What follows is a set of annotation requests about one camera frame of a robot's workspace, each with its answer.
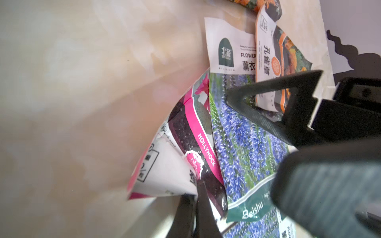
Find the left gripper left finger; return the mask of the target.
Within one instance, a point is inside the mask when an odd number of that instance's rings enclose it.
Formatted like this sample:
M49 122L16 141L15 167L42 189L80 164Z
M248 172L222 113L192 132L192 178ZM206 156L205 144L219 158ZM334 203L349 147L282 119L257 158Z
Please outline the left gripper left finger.
M221 238L214 220L205 183L197 182L198 195L181 196L168 238Z

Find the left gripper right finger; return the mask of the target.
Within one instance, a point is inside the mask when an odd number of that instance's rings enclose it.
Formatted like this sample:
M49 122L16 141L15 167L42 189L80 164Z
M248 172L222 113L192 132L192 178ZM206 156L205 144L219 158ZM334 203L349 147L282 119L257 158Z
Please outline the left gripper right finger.
M271 200L317 238L378 238L381 140L302 148L280 164Z

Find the marigold seed packet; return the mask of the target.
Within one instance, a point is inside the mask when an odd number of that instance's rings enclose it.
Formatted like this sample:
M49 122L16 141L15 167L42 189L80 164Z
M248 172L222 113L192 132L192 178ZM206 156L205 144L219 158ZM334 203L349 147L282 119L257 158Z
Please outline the marigold seed packet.
M262 6L266 6L268 2L266 0L230 0L231 2L240 4L254 12L258 12Z
M256 9L256 82L311 70L312 63L277 26L280 2L257 1Z

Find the lavender seed packet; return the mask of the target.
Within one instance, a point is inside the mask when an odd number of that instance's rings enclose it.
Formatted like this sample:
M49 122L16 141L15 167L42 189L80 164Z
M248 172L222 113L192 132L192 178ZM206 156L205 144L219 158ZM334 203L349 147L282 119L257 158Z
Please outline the lavender seed packet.
M288 146L227 105L228 89L256 81L255 37L228 22L205 18L210 62L209 103L214 141L228 200L228 222L276 215L270 189Z
M236 206L228 210L228 217L217 216L215 221L224 238L295 238L293 221L282 217L274 206Z

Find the hollyhock seed packet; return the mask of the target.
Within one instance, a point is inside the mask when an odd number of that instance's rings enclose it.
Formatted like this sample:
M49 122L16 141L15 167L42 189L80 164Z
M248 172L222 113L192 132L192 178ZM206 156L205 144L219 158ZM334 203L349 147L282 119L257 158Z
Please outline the hollyhock seed packet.
M161 125L134 170L128 199L196 195L196 184L203 181L214 217L227 214L211 125L209 73L201 75Z

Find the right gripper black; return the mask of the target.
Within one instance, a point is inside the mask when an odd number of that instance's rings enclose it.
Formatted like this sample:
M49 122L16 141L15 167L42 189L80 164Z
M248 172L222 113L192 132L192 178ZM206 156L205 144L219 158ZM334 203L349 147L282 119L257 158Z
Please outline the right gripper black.
M345 78L333 99L313 97L322 70L303 71L227 89L227 105L295 147L381 135L381 80Z

